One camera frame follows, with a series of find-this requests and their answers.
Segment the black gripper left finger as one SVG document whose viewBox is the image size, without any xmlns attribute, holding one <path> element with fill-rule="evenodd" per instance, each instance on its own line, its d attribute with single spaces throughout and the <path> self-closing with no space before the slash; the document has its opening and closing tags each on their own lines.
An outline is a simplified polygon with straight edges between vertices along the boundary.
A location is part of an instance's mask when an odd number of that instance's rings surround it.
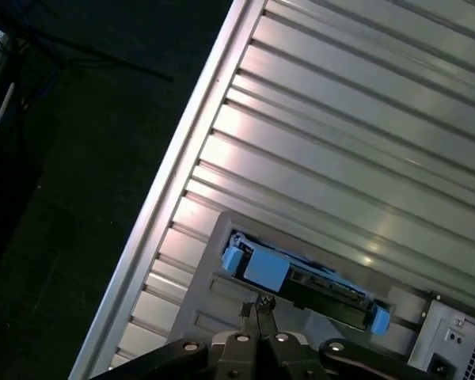
<svg viewBox="0 0 475 380">
<path fill-rule="evenodd" d="M 241 330 L 221 332 L 209 344 L 182 338 L 149 351 L 113 370 L 103 379 L 253 379 L 259 330 L 250 325 L 255 302 L 241 307 Z"/>
</svg>

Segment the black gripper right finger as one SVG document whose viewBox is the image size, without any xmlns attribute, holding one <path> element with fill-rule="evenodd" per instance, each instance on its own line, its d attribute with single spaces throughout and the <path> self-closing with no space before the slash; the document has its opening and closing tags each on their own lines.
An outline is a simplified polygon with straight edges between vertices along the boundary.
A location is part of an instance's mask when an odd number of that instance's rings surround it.
<svg viewBox="0 0 475 380">
<path fill-rule="evenodd" d="M 317 350 L 292 332 L 280 332 L 276 300 L 260 296 L 260 332 L 281 379 L 433 379 L 435 376 L 382 353 L 334 338 Z"/>
</svg>

